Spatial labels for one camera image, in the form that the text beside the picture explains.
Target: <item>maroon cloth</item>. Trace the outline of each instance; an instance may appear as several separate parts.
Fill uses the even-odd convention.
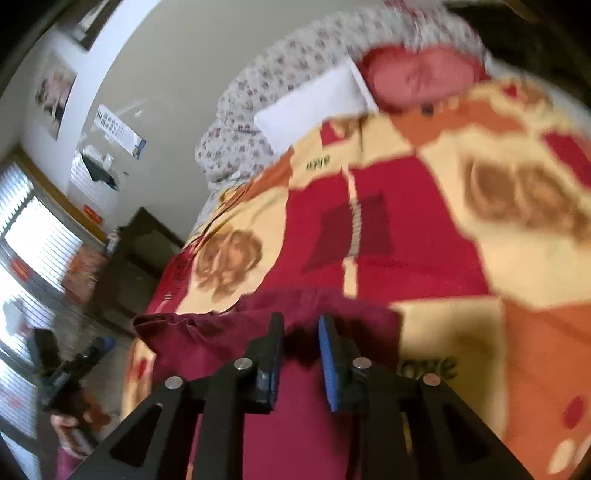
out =
[[[266,334],[271,313],[285,322],[284,363],[275,411],[248,415],[244,427],[245,480],[344,479],[351,422],[330,414],[318,346],[318,318],[335,316],[341,335],[362,355],[397,364],[400,315],[384,307],[320,290],[262,291],[242,296],[226,313],[155,314],[136,318],[139,337],[156,353],[154,384],[171,375],[193,380],[213,374]]]
[[[66,480],[81,463],[82,460],[73,457],[63,448],[60,448],[57,451],[56,480]]]

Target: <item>white pillow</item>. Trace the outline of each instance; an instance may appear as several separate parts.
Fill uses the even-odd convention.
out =
[[[331,116],[377,112],[373,97],[351,57],[306,82],[255,115],[255,125],[276,154]]]

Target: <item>window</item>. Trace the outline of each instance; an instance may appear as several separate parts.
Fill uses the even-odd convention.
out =
[[[2,434],[2,438],[27,478],[29,480],[41,480],[39,459],[28,450],[21,447],[17,442],[13,441],[10,437]]]
[[[6,233],[6,242],[52,287],[60,282],[68,263],[82,245],[52,213],[33,196]]]
[[[30,327],[56,328],[59,340],[75,343],[80,319],[61,281],[83,240],[100,246],[17,163],[0,164],[0,427],[30,480],[41,480],[40,458],[55,452],[37,439],[37,387],[25,336]],[[15,261],[29,267],[25,275],[13,269]]]

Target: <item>blanket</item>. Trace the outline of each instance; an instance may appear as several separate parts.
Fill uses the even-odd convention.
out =
[[[322,288],[404,316],[398,372],[435,372],[538,479],[591,443],[591,143],[519,79],[323,122],[223,192],[150,313]],[[150,391],[130,353],[124,410]]]

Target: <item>window blind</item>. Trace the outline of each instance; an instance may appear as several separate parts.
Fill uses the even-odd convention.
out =
[[[36,438],[37,389],[0,361],[0,415],[15,428]]]
[[[14,163],[0,176],[0,235],[32,190],[31,180]]]
[[[2,267],[0,267],[0,285],[2,286],[0,288],[0,304],[5,305],[10,301],[20,299],[28,326],[51,329],[54,313],[29,294]],[[0,309],[0,340],[9,346],[21,359],[30,363],[29,351],[24,335],[10,335],[7,331],[6,322],[4,309]]]
[[[82,240],[70,232],[37,197],[33,197],[6,233],[6,242],[51,286],[61,281]]]
[[[41,480],[39,459],[4,434],[1,434],[13,457],[29,480]]]

